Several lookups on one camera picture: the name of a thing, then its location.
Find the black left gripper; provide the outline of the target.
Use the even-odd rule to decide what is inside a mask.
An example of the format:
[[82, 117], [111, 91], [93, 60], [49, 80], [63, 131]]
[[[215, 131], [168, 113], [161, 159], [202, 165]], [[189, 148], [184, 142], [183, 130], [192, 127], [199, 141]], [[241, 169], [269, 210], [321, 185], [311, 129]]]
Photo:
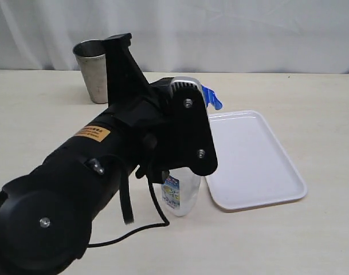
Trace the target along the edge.
[[127, 136], [137, 178], [163, 183], [170, 170], [187, 167], [208, 176], [218, 159], [202, 92], [170, 77], [148, 82], [130, 53], [131, 33], [104, 40], [108, 108]]

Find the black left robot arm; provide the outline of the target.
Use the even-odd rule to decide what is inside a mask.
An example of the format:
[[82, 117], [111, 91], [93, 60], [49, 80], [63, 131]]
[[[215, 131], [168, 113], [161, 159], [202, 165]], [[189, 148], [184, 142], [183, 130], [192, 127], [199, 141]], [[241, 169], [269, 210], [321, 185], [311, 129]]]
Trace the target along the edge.
[[129, 176], [163, 184], [218, 166], [207, 105], [193, 78], [148, 82], [130, 33], [102, 41], [108, 106], [31, 173], [0, 188], [0, 274], [59, 274], [91, 247], [92, 222], [114, 195], [132, 223]]

